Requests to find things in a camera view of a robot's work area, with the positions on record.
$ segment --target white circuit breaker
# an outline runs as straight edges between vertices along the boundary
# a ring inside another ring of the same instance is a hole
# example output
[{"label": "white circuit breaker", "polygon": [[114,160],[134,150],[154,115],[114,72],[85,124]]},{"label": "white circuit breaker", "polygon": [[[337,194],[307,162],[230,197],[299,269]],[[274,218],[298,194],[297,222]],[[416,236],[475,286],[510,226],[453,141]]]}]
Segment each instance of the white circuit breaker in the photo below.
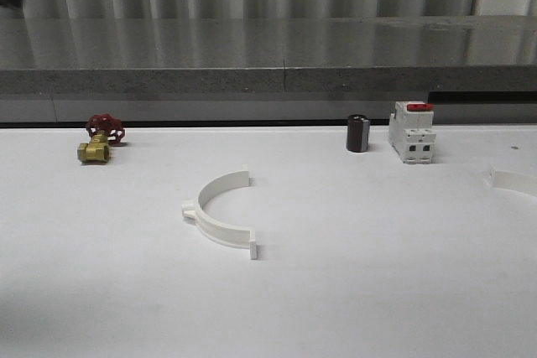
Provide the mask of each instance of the white circuit breaker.
[{"label": "white circuit breaker", "polygon": [[404,163],[430,163],[435,151],[433,105],[398,101],[389,117],[388,140]]}]

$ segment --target black capacitor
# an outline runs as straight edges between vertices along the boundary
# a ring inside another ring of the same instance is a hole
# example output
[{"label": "black capacitor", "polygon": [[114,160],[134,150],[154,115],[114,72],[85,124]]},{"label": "black capacitor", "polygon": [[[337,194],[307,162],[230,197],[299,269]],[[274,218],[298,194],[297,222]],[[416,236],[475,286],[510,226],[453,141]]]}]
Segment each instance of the black capacitor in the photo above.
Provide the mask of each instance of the black capacitor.
[{"label": "black capacitor", "polygon": [[364,115],[351,115],[347,119],[347,150],[363,153],[368,150],[369,119]]}]

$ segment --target red breaker switch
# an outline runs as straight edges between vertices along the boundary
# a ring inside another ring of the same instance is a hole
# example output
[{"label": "red breaker switch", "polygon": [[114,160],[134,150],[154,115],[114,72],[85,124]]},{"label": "red breaker switch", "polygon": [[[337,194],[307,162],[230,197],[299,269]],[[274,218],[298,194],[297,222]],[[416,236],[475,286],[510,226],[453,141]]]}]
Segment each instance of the red breaker switch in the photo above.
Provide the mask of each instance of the red breaker switch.
[{"label": "red breaker switch", "polygon": [[91,137],[89,143],[78,146],[78,159],[83,163],[106,163],[110,159],[109,144],[118,144],[125,136],[125,129],[119,119],[108,114],[93,115],[86,124]]},{"label": "red breaker switch", "polygon": [[434,107],[433,104],[407,104],[406,110],[408,112],[424,112],[432,111]]}]

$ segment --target white table surface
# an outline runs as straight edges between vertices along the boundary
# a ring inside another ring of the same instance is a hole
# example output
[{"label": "white table surface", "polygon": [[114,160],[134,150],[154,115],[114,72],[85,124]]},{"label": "white table surface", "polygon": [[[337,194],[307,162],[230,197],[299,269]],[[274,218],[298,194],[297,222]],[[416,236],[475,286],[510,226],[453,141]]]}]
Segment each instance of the white table surface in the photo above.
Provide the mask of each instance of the white table surface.
[{"label": "white table surface", "polygon": [[[436,130],[431,165],[386,127],[362,154],[344,127],[128,129],[107,165],[82,129],[0,131],[0,356],[537,356],[537,199],[487,181],[537,175],[537,127]],[[244,163],[207,210],[257,261],[180,212]]]}]

